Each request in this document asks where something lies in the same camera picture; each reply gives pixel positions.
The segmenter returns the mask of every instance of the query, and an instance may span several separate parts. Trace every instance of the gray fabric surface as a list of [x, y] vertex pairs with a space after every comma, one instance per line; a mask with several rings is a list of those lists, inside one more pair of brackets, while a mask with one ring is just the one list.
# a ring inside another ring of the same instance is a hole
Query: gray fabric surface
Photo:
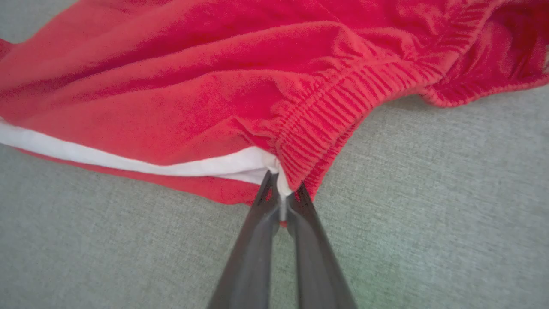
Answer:
[[[71, 3], [4, 0], [21, 41]], [[361, 308], [548, 308], [549, 88], [376, 109], [317, 195]], [[0, 308], [203, 308], [247, 213], [0, 146]], [[295, 307], [274, 242], [272, 308]]]

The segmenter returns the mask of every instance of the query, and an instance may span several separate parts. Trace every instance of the white lining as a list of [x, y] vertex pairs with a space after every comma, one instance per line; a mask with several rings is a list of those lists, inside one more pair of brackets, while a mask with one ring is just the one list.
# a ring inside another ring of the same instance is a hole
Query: white lining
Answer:
[[[168, 176], [215, 176], [261, 184], [267, 169], [281, 171], [278, 159], [259, 147], [248, 147], [225, 156], [172, 165], [151, 164], [67, 142], [36, 131], [13, 126], [0, 118], [0, 144], [52, 158], [109, 168]], [[291, 194], [286, 178], [279, 177], [278, 191]]]

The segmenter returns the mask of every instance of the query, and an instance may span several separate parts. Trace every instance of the red shorts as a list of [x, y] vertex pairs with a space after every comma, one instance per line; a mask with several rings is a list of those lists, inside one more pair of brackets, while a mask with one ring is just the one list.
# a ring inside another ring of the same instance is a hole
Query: red shorts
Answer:
[[546, 84], [548, 45], [547, 1], [80, 0], [0, 44], [0, 143], [223, 203], [267, 168], [314, 195], [376, 106]]

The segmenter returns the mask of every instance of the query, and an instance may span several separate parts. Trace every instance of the red fabric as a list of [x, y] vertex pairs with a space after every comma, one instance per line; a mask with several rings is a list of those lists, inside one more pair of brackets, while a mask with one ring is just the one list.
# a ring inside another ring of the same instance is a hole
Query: red fabric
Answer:
[[[259, 146], [314, 195], [376, 106], [546, 84], [548, 45], [547, 1], [80, 0], [2, 42], [0, 116], [154, 164]], [[257, 188], [76, 165], [224, 203]]]

